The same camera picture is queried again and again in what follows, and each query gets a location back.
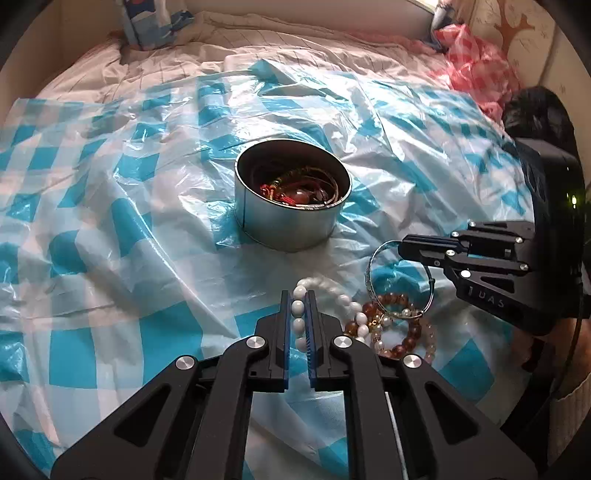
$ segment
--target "bed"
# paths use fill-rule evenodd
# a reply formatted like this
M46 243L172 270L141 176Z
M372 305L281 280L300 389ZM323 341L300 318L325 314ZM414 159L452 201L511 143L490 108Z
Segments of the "bed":
M48 472L177 356L251 335L300 278L363 303L383 241L532 220L511 139L451 88L448 60L404 37L200 12L175 45L114 36L17 101L0 134L0 411L34 463ZM269 138L315 144L349 170L325 244L285 254L239 230L233 162ZM380 272L385 290L428 291L415 265ZM500 425L528 380L511 327L436 279L433 366ZM290 389L255 396L243 476L346 476L345 437L342 396L312 392L292 348Z

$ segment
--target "white bedsheet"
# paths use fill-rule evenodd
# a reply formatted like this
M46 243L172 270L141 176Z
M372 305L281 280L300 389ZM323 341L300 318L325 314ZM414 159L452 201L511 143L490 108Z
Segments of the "white bedsheet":
M144 52L112 38L55 78L39 98L107 103L190 76L240 70L258 59L449 88L442 54L418 41L374 44L322 27L201 12L176 45Z

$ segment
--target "black object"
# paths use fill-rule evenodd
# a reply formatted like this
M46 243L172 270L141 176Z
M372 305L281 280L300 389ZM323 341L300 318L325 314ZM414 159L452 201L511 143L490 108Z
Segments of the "black object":
M310 385L343 390L349 478L532 480L533 462L417 355L394 360L343 336L306 294Z
M61 455L51 480L242 478L252 393L288 385L289 312L285 291L255 336L201 362L179 357Z
M517 92L503 108L503 124L512 138L543 140L579 157L569 113L558 96L545 87Z
M408 235L398 251L407 260L443 268L462 300L546 335L558 319L579 311L583 172L578 158L547 142L521 138L516 145L512 153L521 159L535 224L469 222L451 238Z

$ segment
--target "wall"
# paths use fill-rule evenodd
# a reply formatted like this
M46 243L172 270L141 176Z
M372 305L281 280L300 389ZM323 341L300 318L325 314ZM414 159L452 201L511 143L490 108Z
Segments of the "wall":
M0 70L0 125L14 100L34 97L63 68L61 5L54 0L23 34Z
M394 33L409 38L428 34L433 14L411 0L187 0L191 11L243 15L256 13L334 30Z

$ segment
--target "silver bangle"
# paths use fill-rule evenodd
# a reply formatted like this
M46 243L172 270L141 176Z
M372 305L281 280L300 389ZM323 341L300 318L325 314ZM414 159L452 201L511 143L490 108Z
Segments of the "silver bangle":
M416 315L404 317L397 312L388 311L386 309L386 307L382 304L382 302L380 302L378 300L378 296L376 295L375 290L374 290L374 285L372 284L372 281L371 281L371 267L374 264L375 257L377 257L384 250L388 250L390 248L393 248L394 245L396 247L398 247L398 245L400 245L400 243L402 243L400 240L390 240L386 243L383 243L382 245L380 245L378 247L378 249L374 252L374 254L369 259L368 269L365 271L365 286L368 289L369 298L371 299L372 302L374 302L378 306L378 310L380 310L380 312L382 314L388 315L388 316L391 316L391 317L394 317L394 318L397 318L400 320L418 320L419 318L421 318L423 315L425 315L427 313L429 308L431 308L431 304L433 304L433 297L435 296L435 279L431 275L431 271L429 270L428 266L423 265L425 272L427 272L427 278L429 281L429 299L427 300L427 304L425 305L425 307L422 310L418 310Z

